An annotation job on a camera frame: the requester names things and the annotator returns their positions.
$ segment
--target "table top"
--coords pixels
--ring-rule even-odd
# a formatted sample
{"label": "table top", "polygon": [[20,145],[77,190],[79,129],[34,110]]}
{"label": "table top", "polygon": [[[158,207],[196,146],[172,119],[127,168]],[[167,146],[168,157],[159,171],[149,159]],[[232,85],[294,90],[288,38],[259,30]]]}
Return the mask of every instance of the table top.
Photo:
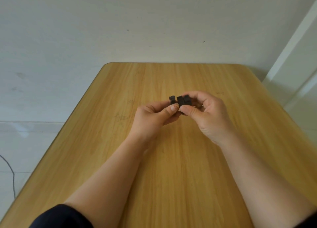
{"label": "table top", "polygon": [[[317,205],[317,149],[247,67],[108,63],[0,227],[28,227],[64,202],[125,139],[139,105],[190,90],[222,98],[255,152]],[[223,154],[189,117],[165,126],[149,146],[120,227],[252,227]]]}

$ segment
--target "wooden table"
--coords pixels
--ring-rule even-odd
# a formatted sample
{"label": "wooden table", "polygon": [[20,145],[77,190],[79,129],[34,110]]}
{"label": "wooden table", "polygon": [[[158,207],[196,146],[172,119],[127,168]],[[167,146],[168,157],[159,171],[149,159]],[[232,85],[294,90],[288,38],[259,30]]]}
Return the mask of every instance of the wooden table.
{"label": "wooden table", "polygon": [[[14,201],[0,227],[28,227],[64,202],[127,136],[137,106],[205,90],[228,106],[255,151],[317,205],[317,149],[241,65],[103,66]],[[150,144],[120,227],[252,227],[219,148],[189,118]]]}

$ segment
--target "black cable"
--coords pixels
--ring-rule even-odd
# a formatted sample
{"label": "black cable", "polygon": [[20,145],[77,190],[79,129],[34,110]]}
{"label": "black cable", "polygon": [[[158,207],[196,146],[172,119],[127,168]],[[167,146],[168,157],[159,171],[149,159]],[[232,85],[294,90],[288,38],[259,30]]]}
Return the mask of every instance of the black cable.
{"label": "black cable", "polygon": [[8,164],[8,166],[10,167],[10,170],[13,174],[13,195],[14,195],[14,199],[15,199],[16,198],[16,190],[14,188],[14,175],[15,175],[14,171],[12,170],[12,167],[10,166],[9,162],[7,162],[7,160],[2,155],[0,155],[0,157]]}

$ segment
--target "right hand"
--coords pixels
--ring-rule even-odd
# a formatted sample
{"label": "right hand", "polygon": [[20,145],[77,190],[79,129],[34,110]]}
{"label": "right hand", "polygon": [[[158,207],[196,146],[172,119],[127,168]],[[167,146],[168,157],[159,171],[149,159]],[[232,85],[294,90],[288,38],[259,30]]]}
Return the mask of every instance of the right hand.
{"label": "right hand", "polygon": [[222,99],[204,91],[189,91],[184,95],[190,96],[193,106],[182,105],[179,110],[195,120],[199,129],[212,142],[220,145],[229,135],[235,133]]}

